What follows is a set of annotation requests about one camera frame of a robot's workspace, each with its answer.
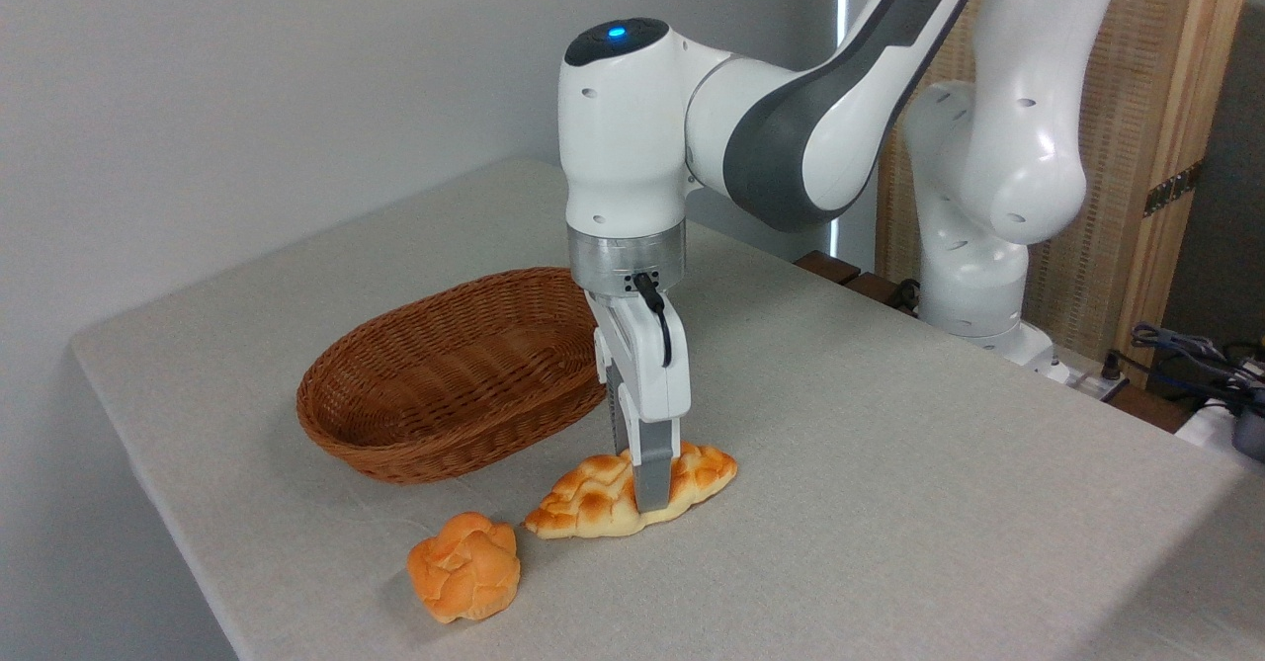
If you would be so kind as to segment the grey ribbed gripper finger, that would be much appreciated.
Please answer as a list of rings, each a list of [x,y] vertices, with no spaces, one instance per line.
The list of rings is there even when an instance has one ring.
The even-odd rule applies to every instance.
[[[632,442],[635,498],[643,514],[669,506],[672,463],[681,454],[679,421],[638,421]]]
[[[614,426],[614,452],[625,452],[630,447],[630,440],[627,434],[627,415],[625,415],[620,399],[620,387],[622,385],[622,377],[619,372],[619,365],[610,363],[605,368],[606,374],[606,389],[607,389],[607,408],[610,413],[611,426]]]

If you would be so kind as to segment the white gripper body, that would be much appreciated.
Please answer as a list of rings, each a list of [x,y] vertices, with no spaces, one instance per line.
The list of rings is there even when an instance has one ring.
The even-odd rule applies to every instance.
[[[668,296],[662,296],[660,315],[638,294],[608,297],[587,291],[584,297],[597,322],[600,380],[606,380],[606,365],[619,365],[640,421],[686,415],[692,403],[688,349],[682,320]]]

